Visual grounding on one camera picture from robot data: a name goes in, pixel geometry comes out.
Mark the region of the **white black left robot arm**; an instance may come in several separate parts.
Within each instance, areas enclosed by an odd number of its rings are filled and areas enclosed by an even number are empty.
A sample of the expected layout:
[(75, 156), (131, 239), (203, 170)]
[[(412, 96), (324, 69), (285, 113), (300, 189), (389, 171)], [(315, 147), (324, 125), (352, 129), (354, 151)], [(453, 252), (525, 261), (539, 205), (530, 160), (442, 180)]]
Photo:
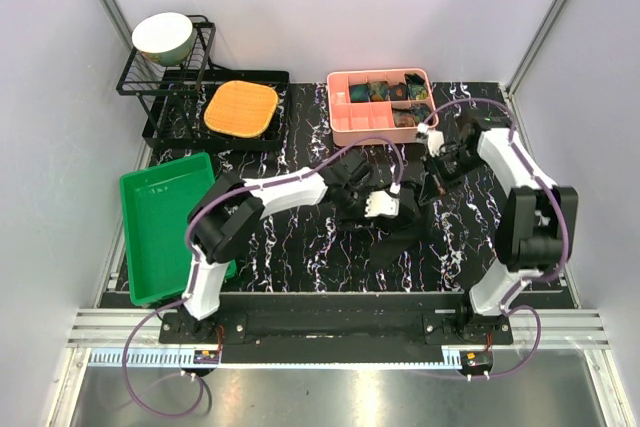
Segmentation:
[(187, 217), (185, 244), (191, 267), (181, 305), (181, 331), (196, 343), (215, 333), (215, 314), (228, 266), (269, 216), (329, 202), (357, 220), (399, 215), (400, 180), (370, 187), (370, 166), (356, 152), (334, 156), (316, 167), (263, 179), (221, 175)]

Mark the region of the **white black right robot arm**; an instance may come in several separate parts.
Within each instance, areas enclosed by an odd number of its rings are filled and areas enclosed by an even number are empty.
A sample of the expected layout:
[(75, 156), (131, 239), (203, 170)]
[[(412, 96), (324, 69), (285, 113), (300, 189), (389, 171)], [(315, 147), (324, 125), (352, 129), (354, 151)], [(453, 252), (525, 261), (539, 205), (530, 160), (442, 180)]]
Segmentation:
[(506, 196), (492, 241), (496, 257), (445, 326), (472, 344), (502, 328), (510, 304), (526, 287), (558, 276), (571, 254), (578, 193), (542, 172), (508, 118), (465, 114), (456, 124), (454, 142), (426, 124), (417, 128), (427, 146), (425, 191), (449, 193), (486, 166)]

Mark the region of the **black marbled table mat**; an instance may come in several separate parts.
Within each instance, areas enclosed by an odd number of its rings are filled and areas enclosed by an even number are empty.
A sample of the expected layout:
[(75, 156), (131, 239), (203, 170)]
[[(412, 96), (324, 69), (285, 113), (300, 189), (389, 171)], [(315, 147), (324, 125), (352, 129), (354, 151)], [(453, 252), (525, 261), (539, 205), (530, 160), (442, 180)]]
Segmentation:
[[(216, 173), (271, 177), (311, 166), (335, 151), (322, 83), (294, 84), (289, 123), (280, 150), (223, 151), (211, 156)], [(262, 221), (241, 257), (227, 292), (369, 293), (461, 292), (481, 279), (495, 258), (493, 235), (506, 197), (487, 168), (472, 172), (461, 189), (437, 199), (433, 228), (394, 263), (375, 270), (368, 248), (381, 230), (342, 231), (330, 205), (303, 207)]]

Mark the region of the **rolled colourful large tie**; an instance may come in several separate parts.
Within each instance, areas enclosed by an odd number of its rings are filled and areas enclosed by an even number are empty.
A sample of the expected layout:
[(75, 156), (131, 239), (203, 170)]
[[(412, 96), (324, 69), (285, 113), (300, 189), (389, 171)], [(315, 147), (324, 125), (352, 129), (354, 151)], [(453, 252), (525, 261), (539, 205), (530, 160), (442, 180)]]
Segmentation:
[(431, 113), (426, 103), (393, 105), (391, 111), (396, 128), (417, 127)]

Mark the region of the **pink divided organizer box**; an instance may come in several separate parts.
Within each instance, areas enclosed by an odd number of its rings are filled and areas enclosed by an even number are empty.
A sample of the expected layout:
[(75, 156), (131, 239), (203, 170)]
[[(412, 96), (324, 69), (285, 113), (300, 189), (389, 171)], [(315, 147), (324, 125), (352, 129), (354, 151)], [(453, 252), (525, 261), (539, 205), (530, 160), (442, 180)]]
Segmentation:
[[(426, 78), (431, 94), (427, 100), (410, 100), (408, 98), (404, 101), (392, 101), (389, 98), (388, 101), (383, 102), (350, 102), (350, 85), (387, 81), (390, 87), (398, 83), (405, 83), (405, 73), (418, 73)], [(332, 140), (335, 145), (340, 147), (358, 139), (364, 139), (367, 145), (374, 145), (378, 141), (370, 137), (376, 135), (384, 136), (396, 144), (414, 143), (417, 127), (396, 128), (391, 111), (393, 105), (426, 103), (429, 105), (431, 113), (424, 121), (433, 127), (439, 123), (439, 117), (435, 113), (436, 103), (432, 86), (427, 73), (421, 68), (332, 72), (327, 76), (327, 95)]]

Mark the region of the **rolled black green tie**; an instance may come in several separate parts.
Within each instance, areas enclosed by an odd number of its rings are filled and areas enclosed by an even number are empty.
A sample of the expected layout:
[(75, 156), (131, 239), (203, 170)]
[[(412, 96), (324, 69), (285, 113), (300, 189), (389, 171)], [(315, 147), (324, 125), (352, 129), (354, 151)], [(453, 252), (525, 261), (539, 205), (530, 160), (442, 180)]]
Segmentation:
[(410, 100), (427, 100), (431, 96), (424, 76), (418, 73), (405, 73), (404, 78)]

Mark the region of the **rolled orange dark tie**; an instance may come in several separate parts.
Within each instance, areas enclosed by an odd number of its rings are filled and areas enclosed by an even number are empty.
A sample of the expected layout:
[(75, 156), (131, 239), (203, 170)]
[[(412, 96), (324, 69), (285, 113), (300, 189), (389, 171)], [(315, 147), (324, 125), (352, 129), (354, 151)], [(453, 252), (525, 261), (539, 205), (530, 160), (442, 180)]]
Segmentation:
[(404, 101), (409, 98), (408, 86), (405, 83), (398, 83), (389, 87), (389, 98), (392, 101)]

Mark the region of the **rolled dark teal tie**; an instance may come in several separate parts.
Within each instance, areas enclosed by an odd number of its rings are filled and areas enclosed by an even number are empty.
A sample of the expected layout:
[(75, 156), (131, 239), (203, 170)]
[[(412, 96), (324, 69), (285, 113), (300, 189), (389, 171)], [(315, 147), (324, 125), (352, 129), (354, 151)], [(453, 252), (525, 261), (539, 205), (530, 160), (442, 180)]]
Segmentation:
[(353, 84), (349, 86), (349, 99), (351, 103), (366, 103), (370, 101), (367, 84)]

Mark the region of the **rolled green patterned tie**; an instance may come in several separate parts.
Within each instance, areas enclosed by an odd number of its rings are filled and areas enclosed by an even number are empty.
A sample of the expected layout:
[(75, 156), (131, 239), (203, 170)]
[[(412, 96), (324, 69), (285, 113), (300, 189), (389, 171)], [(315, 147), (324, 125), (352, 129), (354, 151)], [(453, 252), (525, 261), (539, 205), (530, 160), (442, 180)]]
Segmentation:
[(367, 90), (371, 102), (389, 100), (389, 83), (387, 81), (370, 82), (367, 84)]

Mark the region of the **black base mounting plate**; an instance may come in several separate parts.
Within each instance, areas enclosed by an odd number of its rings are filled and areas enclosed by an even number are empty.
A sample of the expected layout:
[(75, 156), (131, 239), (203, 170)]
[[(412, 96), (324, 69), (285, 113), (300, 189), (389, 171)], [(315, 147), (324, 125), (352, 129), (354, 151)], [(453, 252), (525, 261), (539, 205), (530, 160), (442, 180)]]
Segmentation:
[(226, 345), (263, 337), (399, 337), (428, 345), (507, 346), (509, 321), (480, 318), (456, 293), (223, 293), (217, 312), (197, 321), (180, 307), (161, 321), (162, 344)]

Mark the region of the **orange woven square mat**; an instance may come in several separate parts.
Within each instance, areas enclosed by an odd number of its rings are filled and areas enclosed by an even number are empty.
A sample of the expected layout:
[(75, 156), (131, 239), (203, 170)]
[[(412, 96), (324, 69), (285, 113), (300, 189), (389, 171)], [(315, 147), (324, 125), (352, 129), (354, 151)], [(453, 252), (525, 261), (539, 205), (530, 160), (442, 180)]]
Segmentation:
[(205, 126), (219, 134), (243, 139), (262, 135), (279, 103), (275, 89), (246, 81), (219, 86), (204, 111)]

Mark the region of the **green plastic tray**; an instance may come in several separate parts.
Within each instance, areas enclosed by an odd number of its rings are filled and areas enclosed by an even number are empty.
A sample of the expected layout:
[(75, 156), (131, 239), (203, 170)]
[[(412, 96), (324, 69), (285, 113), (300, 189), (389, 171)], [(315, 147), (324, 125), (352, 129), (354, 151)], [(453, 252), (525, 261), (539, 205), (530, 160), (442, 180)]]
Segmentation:
[(130, 300), (141, 307), (181, 295), (191, 252), (187, 216), (215, 181), (211, 159), (198, 153), (120, 179)]

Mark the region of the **white green ceramic bowl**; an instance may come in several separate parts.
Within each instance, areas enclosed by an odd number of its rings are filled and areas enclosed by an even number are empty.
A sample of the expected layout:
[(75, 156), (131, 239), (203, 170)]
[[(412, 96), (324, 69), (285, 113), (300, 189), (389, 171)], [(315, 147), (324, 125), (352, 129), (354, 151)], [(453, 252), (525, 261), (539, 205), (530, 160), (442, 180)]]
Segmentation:
[(187, 60), (196, 40), (192, 20), (175, 12), (155, 14), (141, 21), (133, 30), (134, 47), (149, 61), (172, 67)]

